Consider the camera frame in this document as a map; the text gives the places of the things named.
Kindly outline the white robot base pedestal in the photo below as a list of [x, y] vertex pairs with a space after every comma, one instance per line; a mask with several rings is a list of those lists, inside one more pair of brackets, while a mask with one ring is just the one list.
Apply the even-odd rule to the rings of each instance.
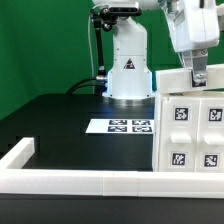
[[[101, 3], [138, 2], [141, 11], [158, 8], [157, 0], [92, 0]], [[147, 67], [147, 31], [134, 17], [119, 17], [113, 31], [113, 66], [106, 75], [102, 96], [107, 101], [133, 105], [154, 97], [152, 72]]]

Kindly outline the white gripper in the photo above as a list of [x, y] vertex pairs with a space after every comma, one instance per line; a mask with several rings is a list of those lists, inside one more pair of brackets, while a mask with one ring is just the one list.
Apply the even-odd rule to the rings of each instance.
[[216, 1], [166, 0], [163, 10], [173, 48], [182, 52], [183, 67], [192, 69], [192, 86], [204, 87], [207, 84], [206, 48], [217, 46], [220, 36]]

